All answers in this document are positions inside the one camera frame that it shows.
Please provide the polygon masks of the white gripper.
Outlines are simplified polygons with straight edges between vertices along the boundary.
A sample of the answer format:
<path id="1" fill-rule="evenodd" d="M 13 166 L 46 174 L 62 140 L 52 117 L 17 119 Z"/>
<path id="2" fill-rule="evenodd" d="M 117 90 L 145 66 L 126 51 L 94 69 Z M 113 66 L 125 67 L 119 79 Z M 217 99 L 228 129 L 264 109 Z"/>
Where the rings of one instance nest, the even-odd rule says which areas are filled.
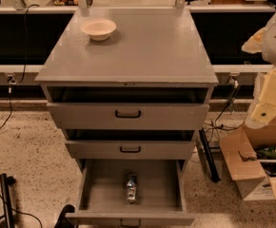
<path id="1" fill-rule="evenodd" d="M 242 51 L 255 54 L 263 51 L 266 29 L 260 28 L 244 44 Z M 259 73 L 255 79 L 253 100 L 247 111 L 245 125 L 259 129 L 276 117 L 276 67 L 267 74 Z"/>

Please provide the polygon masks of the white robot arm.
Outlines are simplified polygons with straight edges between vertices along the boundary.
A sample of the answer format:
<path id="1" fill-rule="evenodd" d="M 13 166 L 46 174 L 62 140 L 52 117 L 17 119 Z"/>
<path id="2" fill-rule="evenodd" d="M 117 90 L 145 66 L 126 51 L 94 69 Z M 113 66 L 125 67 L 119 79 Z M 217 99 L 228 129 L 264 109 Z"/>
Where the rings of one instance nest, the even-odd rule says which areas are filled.
<path id="1" fill-rule="evenodd" d="M 244 42 L 242 51 L 251 54 L 260 52 L 263 60 L 273 65 L 268 73 L 255 80 L 254 99 L 245 119 L 247 127 L 258 129 L 276 117 L 276 12 L 263 28 Z"/>

